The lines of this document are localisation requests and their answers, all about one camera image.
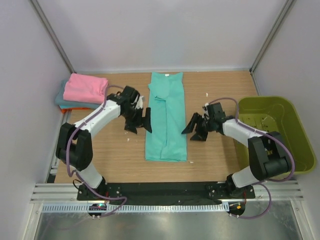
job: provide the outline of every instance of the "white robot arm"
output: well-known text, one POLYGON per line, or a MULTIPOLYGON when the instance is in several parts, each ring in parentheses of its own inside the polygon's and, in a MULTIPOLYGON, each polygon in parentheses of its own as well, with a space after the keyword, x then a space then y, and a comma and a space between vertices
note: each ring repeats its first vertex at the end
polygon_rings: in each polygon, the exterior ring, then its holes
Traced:
POLYGON ((238 191, 241 188, 255 184, 259 181, 287 173, 292 164, 288 154, 273 140, 259 134, 264 133, 276 138, 283 143, 282 136, 278 132, 259 131, 256 133, 249 130, 243 122, 238 122, 233 116, 226 116, 221 104, 205 104, 204 114, 193 114, 191 121, 183 130, 182 134, 195 134, 193 141, 206 141, 208 132, 216 131, 222 135, 235 139, 248 148, 249 166, 229 175, 226 179, 229 191, 238 191))
POLYGON ((68 140, 71 134, 80 127, 73 138, 77 140, 77 143, 72 143, 70 146, 69 163, 97 193, 104 193, 106 180, 98 173, 92 162, 92 139, 105 125, 119 116, 125 117, 124 129, 127 131, 137 134, 136 128, 144 127, 147 131, 152 132, 151 109, 147 107, 145 117, 142 117, 143 99, 144 97, 138 91, 126 86, 122 92, 108 95, 106 102, 84 119, 74 124, 65 123, 60 128, 55 155, 66 164, 68 140))

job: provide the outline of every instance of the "blue cloth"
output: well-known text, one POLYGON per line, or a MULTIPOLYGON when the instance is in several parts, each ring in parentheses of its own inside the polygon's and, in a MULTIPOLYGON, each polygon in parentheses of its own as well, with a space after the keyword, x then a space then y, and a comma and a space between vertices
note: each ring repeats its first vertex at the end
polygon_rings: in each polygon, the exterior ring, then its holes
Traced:
POLYGON ((79 102, 79 101, 66 101, 64 100, 65 86, 68 80, 62 80, 61 86, 58 95, 55 97, 55 104, 59 105, 61 109, 70 109, 70 108, 88 108, 96 109, 100 104, 88 103, 88 102, 79 102))
POLYGON ((183 73, 153 72, 149 107, 152 133, 146 132, 145 159, 149 161, 187 161, 185 91, 183 73))

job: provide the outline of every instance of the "pink towel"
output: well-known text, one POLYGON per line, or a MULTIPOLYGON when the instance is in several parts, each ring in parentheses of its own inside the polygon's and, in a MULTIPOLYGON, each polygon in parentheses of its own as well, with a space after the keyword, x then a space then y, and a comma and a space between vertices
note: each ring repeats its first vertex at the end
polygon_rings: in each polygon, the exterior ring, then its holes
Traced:
POLYGON ((108 80, 103 77, 72 73, 65 84, 63 99, 83 103, 101 104, 105 100, 108 80))

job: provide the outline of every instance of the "black mounting plate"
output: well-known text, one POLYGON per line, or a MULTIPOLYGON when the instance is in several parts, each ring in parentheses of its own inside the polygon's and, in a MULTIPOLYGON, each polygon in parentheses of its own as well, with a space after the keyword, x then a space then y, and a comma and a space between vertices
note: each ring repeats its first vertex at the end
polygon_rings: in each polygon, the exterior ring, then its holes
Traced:
MULTIPOLYGON (((243 188, 247 199, 254 199, 253 187, 243 188)), ((77 200, 99 200, 81 185, 77 200)), ((144 183, 108 183, 106 191, 110 198, 126 196, 127 205, 136 206, 200 206, 221 204, 220 200, 243 199, 243 191, 238 195, 228 194, 224 182, 144 182, 144 183)), ((113 201, 113 205, 121 204, 122 200, 113 201)))

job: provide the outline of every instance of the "wooden surface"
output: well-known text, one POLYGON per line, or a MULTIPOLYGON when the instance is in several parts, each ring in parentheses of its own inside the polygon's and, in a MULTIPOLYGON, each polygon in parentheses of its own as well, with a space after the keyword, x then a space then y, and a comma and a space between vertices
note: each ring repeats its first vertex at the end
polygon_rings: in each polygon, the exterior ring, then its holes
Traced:
MULTIPOLYGON (((151 73, 99 74, 109 84, 129 85, 145 96, 148 105, 151 73)), ((186 121, 194 112, 202 114, 202 106, 217 98, 233 97, 240 100, 257 94, 248 71, 185 72, 186 121)), ((235 111, 232 101, 221 102, 223 110, 235 111)), ((90 110, 74 110, 69 123, 86 117, 90 110)), ((239 170, 234 142, 231 138, 211 132, 206 142, 190 141, 187 136, 187 162, 154 162, 145 160, 146 131, 138 134, 124 131, 125 120, 119 117, 104 127, 93 139, 93 163, 107 182, 198 182, 224 181, 227 175, 239 170)), ((71 183, 66 166, 60 162, 55 183, 71 183)))

